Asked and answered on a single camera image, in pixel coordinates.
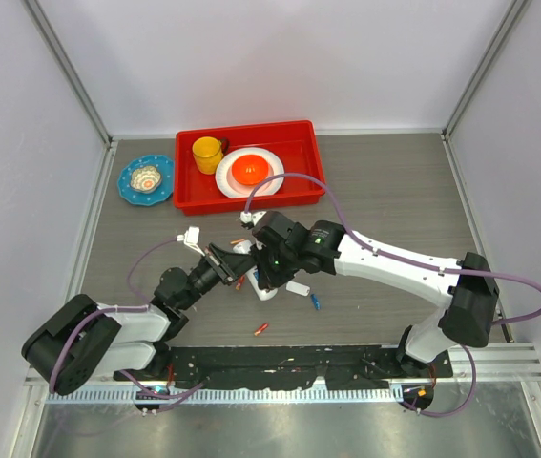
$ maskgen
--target gray wooden tabletop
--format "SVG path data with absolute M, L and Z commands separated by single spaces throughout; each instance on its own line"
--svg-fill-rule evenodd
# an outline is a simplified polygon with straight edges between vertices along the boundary
M 466 216 L 439 135 L 324 135 L 318 137 L 327 183 L 351 225 L 384 243 L 439 257 L 462 258 L 475 251 Z M 138 303 L 125 277 L 135 259 L 151 246 L 188 226 L 201 229 L 200 244 L 248 236 L 237 213 L 185 217 L 169 200 L 136 207 L 123 200 L 117 177 L 131 160 L 148 154 L 174 156 L 173 140 L 120 141 L 102 206 L 83 292 L 98 302 Z M 319 204 L 281 209 L 305 226 L 336 220 L 327 197 Z M 145 293 L 156 288 L 168 267 L 189 268 L 197 256 L 169 245 L 142 262 L 134 284 Z M 403 291 L 363 279 L 299 274 L 321 302 L 284 288 L 260 302 L 251 285 L 240 291 L 218 286 L 190 308 L 190 322 L 173 340 L 179 345 L 395 344 L 404 329 L 434 306 Z M 253 332 L 269 323 L 259 337 Z M 501 342 L 495 333 L 492 338 Z

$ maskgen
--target blue plate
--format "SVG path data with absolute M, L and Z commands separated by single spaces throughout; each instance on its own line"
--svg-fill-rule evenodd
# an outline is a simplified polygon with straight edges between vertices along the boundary
M 146 165 L 155 166 L 162 174 L 162 182 L 155 188 L 152 193 L 145 194 L 135 191 L 130 187 L 130 180 L 133 176 L 133 171 L 145 167 Z M 144 205 L 149 207 L 163 202 L 169 198 L 175 187 L 175 163 L 172 159 L 160 155 L 148 155 L 139 159 L 133 160 L 119 174 L 117 180 L 117 189 L 119 195 L 122 196 L 128 203 L 133 205 Z

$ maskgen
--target red tray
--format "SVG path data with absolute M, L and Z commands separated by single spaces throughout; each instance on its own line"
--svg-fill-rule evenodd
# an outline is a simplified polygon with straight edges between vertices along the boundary
M 192 145 L 201 136 L 230 140 L 227 154 L 245 146 L 265 148 L 279 157 L 285 172 L 307 174 L 325 183 L 315 131 L 310 121 L 183 131 L 177 134 L 175 145 L 173 204 L 185 215 L 240 212 L 246 202 L 246 198 L 227 198 L 217 187 L 215 176 L 198 171 L 192 154 Z M 251 208 L 317 203 L 323 194 L 324 190 L 321 187 L 308 180 L 286 178 L 276 194 L 255 197 Z

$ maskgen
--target gray floor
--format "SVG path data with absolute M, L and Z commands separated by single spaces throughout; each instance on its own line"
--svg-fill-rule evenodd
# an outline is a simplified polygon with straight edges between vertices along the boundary
M 454 408 L 467 391 L 467 384 L 439 384 L 433 409 Z M 135 413 L 132 405 L 46 406 L 32 457 L 541 457 L 518 383 L 479 384 L 468 408 L 449 419 L 419 417 L 393 403 Z
M 379 241 L 439 257 L 462 258 L 474 250 L 471 233 L 439 135 L 331 135 L 318 138 L 327 183 L 355 229 Z M 134 207 L 117 193 L 119 172 L 147 154 L 174 155 L 173 140 L 121 141 L 102 207 L 83 292 L 98 302 L 132 304 L 125 276 L 149 247 L 201 228 L 200 243 L 229 247 L 247 237 L 237 214 L 185 217 L 169 200 Z M 317 205 L 284 208 L 310 225 L 336 219 L 327 197 Z M 180 245 L 153 253 L 135 273 L 135 285 L 152 294 L 168 267 L 191 267 L 197 257 Z M 396 344 L 404 329 L 433 306 L 402 291 L 361 279 L 325 274 L 298 276 L 322 303 L 280 291 L 262 303 L 250 285 L 237 292 L 218 287 L 187 312 L 189 324 L 173 340 L 180 345 Z M 260 336 L 253 331 L 270 326 Z M 502 342 L 498 332 L 494 342 Z

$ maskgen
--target yellow mug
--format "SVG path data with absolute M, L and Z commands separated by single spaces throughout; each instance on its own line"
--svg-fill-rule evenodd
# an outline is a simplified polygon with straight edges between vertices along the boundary
M 192 153 L 198 170 L 206 175 L 214 174 L 229 146 L 227 138 L 217 140 L 211 136 L 203 136 L 196 140 L 192 145 Z

